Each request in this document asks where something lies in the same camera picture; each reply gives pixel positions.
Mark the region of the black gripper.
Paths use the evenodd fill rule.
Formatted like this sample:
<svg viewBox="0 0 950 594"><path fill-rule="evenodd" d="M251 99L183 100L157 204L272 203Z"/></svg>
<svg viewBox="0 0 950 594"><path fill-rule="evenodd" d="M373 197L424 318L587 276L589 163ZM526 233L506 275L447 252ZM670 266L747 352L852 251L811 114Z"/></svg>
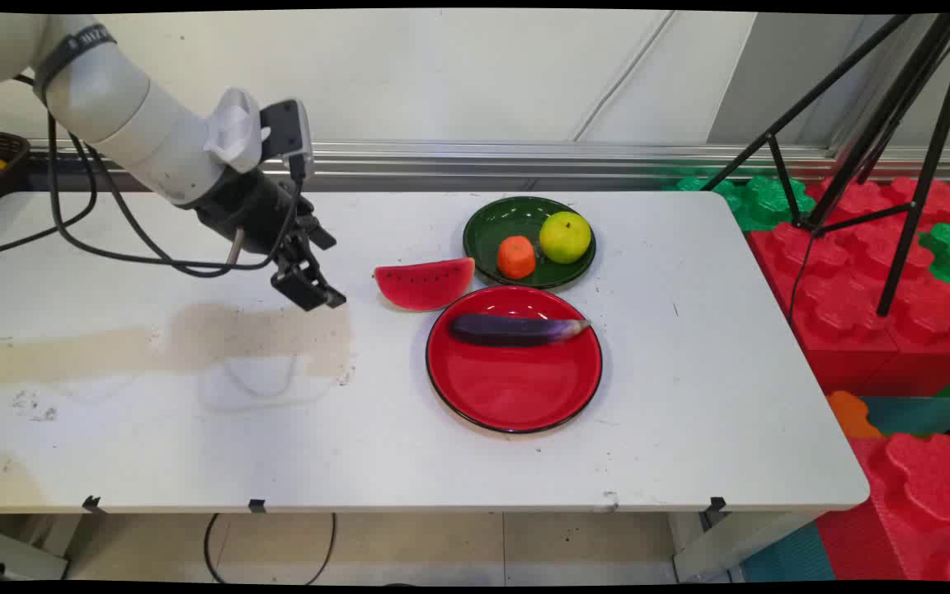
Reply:
<svg viewBox="0 0 950 594"><path fill-rule="evenodd" d="M336 238L314 217L313 204L302 196L303 184L300 177L278 180L257 168L244 174L228 172L195 203L197 219L229 241L241 229L241 249L261 256L278 245L284 226L288 227L286 238L298 236L327 251L335 247ZM317 259L305 247L297 252L279 249L275 263L271 286L302 311L346 304L347 298L329 285Z"/></svg>

